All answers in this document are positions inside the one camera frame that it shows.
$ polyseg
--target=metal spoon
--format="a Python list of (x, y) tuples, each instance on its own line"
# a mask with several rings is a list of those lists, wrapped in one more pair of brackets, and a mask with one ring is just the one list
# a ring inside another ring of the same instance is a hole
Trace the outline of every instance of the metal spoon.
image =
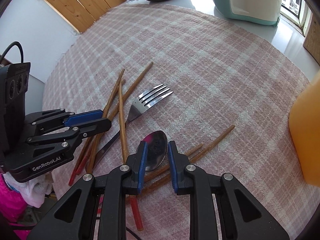
[(142, 141), (148, 144), (146, 171), (152, 171), (163, 161), (168, 148), (168, 139), (163, 131), (155, 131)]

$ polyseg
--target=teal base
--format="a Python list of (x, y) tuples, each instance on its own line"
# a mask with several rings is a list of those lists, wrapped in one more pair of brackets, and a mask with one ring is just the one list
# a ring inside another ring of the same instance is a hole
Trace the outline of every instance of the teal base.
[(243, 20), (248, 22), (253, 22), (262, 25), (278, 25), (280, 16), (276, 21), (265, 21), (258, 18), (234, 14), (231, 9), (230, 0), (213, 0), (217, 10), (226, 18)]

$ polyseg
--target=orange container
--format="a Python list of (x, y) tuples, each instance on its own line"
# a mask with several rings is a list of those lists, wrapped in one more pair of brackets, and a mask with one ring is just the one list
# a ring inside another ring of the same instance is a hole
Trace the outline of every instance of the orange container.
[(294, 102), (289, 128), (305, 181), (320, 187), (320, 71)]

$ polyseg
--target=wire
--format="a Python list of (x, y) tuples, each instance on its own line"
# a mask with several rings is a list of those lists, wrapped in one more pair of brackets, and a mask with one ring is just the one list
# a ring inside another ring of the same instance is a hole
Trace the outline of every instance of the wire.
[(13, 43), (11, 43), (2, 53), (2, 55), (0, 56), (0, 64), (2, 62), (2, 60), (4, 59), (4, 56), (8, 53), (8, 51), (13, 47), (13, 46), (17, 46), (19, 48), (20, 51), (20, 57), (21, 57), (21, 63), (23, 63), (23, 50), (22, 50), (22, 46), (18, 41), (14, 41)]
[(135, 232), (133, 232), (130, 228), (125, 227), (125, 229), (131, 234), (133, 235), (137, 240), (142, 240)]

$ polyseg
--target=chopstick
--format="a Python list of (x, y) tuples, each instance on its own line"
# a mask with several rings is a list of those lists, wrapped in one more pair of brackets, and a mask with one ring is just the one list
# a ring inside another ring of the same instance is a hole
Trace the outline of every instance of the chopstick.
[[(215, 146), (218, 145), (219, 142), (221, 142), (234, 129), (234, 127), (235, 127), (234, 125), (231, 125), (228, 129), (226, 129), (220, 136), (218, 136), (206, 148), (204, 148), (201, 152), (197, 153), (194, 157), (192, 157), (190, 159), (190, 163), (195, 163), (196, 161), (201, 159), (204, 155), (206, 155), (209, 151), (211, 151)], [(161, 187), (161, 186), (165, 185), (166, 183), (168, 183), (170, 180), (171, 180), (171, 176), (170, 176), (170, 173), (169, 173), (169, 174), (165, 175), (164, 177), (162, 177), (161, 179), (155, 181), (151, 185), (143, 188), (141, 194), (139, 195), (139, 197), (142, 196), (142, 195), (148, 194), (148, 193), (150, 193), (152, 191), (155, 191), (159, 187)]]
[[(122, 160), (123, 164), (127, 161), (127, 158), (129, 156), (128, 153), (128, 143), (127, 143), (127, 135), (125, 131), (125, 121), (124, 121), (124, 110), (123, 110), (123, 95), (122, 95), (122, 85), (119, 84), (119, 125), (120, 125), (120, 140), (121, 140), (121, 150), (122, 150)], [(136, 227), (138, 231), (143, 230), (143, 224), (142, 219), (138, 207), (138, 202), (136, 196), (129, 196), (130, 198), (130, 204), (132, 209), (132, 214), (134, 221), (136, 223)]]
[[(111, 104), (114, 100), (114, 98), (116, 97), (116, 93), (117, 93), (117, 90), (118, 90), (118, 93), (120, 95), (120, 89), (121, 89), (121, 95), (122, 95), (122, 76), (123, 76), (123, 73), (124, 73), (124, 69), (121, 70), (121, 72), (119, 73), (119, 76), (118, 76), (118, 79), (113, 87), (113, 90), (110, 94), (110, 97), (109, 97), (109, 100), (105, 106), (105, 108), (103, 109), (103, 115), (102, 115), (102, 118), (106, 118), (108, 113), (109, 113), (109, 110), (110, 110), (110, 107), (111, 107)], [(94, 142), (92, 144), (92, 150), (90, 152), (90, 161), (89, 161), (89, 164), (88, 164), (88, 167), (87, 167), (87, 173), (92, 173), (92, 170), (93, 170), (93, 164), (94, 164), (94, 160), (96, 158), (96, 154), (97, 154), (97, 148), (98, 148), (98, 144), (100, 142), (100, 139), (102, 137), (103, 133), (100, 133), (100, 134), (97, 134), (95, 137), (94, 137)]]
[[(189, 151), (187, 151), (187, 152), (185, 153), (185, 155), (189, 156), (189, 155), (195, 153), (197, 150), (201, 149), (202, 147), (203, 147), (203, 143), (200, 143), (200, 144), (198, 144), (196, 147), (194, 147), (194, 148), (190, 149)], [(170, 165), (169, 165), (169, 164), (166, 164), (166, 165), (164, 165), (163, 167), (154, 170), (153, 172), (149, 173), (148, 175), (146, 175), (146, 176), (144, 177), (144, 182), (148, 182), (148, 181), (154, 179), (155, 177), (157, 177), (157, 176), (159, 176), (160, 174), (168, 171), (169, 169), (170, 169)]]
[[(153, 66), (153, 62), (150, 62), (149, 65), (141, 72), (141, 74), (137, 77), (137, 79), (133, 82), (133, 84), (129, 87), (129, 89), (127, 90), (127, 92), (123, 95), (123, 102), (125, 102), (129, 96), (132, 94), (132, 92), (135, 90), (135, 88), (137, 87), (137, 85), (140, 83), (140, 81), (143, 79), (143, 77), (146, 75), (146, 73), (149, 71), (149, 69)], [(119, 104), (116, 105), (115, 109), (113, 109), (113, 111), (111, 112), (111, 114), (109, 115), (108, 119), (110, 121), (112, 121), (116, 115), (118, 114), (119, 111)], [(98, 162), (94, 162), (93, 165), (93, 169), (96, 167), (96, 165), (98, 164)]]
[(89, 146), (90, 146), (90, 143), (93, 140), (93, 137), (94, 136), (91, 136), (91, 137), (87, 138), (87, 140), (84, 143), (84, 146), (83, 146), (83, 148), (81, 150), (81, 153), (80, 153), (80, 155), (79, 155), (79, 157), (77, 159), (76, 165), (73, 168), (73, 171), (72, 171), (71, 176), (70, 176), (70, 180), (69, 180), (69, 183), (68, 183), (68, 185), (70, 187), (73, 185), (73, 182), (75, 180), (76, 175), (79, 175), (82, 172), (82, 170), (84, 168), (84, 165), (87, 163), (87, 160), (88, 160), (89, 156), (86, 156), (86, 153), (88, 153), (88, 152), (90, 153), (91, 152), (90, 149), (92, 149), (92, 148), (89, 148)]

